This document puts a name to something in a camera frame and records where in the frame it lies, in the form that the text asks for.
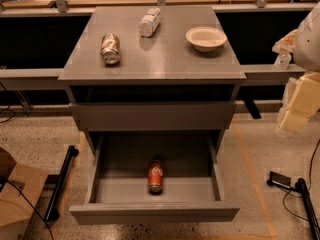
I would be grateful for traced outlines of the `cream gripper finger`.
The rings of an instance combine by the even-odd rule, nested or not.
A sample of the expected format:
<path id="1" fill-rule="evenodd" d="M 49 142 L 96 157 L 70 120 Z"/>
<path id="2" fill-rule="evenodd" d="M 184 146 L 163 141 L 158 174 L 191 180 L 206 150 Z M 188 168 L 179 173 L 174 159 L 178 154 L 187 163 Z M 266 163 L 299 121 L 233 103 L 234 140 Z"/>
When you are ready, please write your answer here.
<path id="1" fill-rule="evenodd" d="M 294 49 L 294 40 L 296 37 L 297 30 L 292 30 L 280 40 L 278 40 L 272 47 L 272 51 L 275 53 L 288 52 L 292 53 Z"/>
<path id="2" fill-rule="evenodd" d="M 300 131 L 309 121 L 308 117 L 281 108 L 279 111 L 279 128 L 287 132 Z"/>

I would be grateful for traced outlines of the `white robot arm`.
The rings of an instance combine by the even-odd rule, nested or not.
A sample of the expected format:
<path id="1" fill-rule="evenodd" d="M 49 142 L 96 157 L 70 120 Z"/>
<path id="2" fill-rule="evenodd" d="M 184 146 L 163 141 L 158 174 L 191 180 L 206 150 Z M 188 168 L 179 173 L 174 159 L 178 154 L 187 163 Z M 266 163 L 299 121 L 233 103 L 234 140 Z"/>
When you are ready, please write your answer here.
<path id="1" fill-rule="evenodd" d="M 278 115 L 279 132 L 296 133 L 320 109 L 320 3 L 297 29 L 277 41 L 272 51 L 278 54 L 275 68 L 286 69 L 293 59 L 305 70 L 299 79 L 288 80 Z"/>

